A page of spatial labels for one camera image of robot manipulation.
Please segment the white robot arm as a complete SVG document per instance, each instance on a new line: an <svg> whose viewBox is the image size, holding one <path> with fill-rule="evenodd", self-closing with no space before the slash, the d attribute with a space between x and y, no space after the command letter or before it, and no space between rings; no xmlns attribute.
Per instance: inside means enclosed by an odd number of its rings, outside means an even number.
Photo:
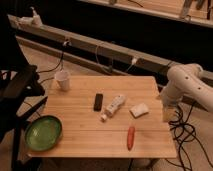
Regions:
<svg viewBox="0 0 213 171"><path fill-rule="evenodd" d="M199 64L180 64L169 68L168 83L160 92L163 103L163 121L169 122L175 114L175 108L185 94L190 95L207 111L213 112L213 87L201 78L203 69Z"/></svg>

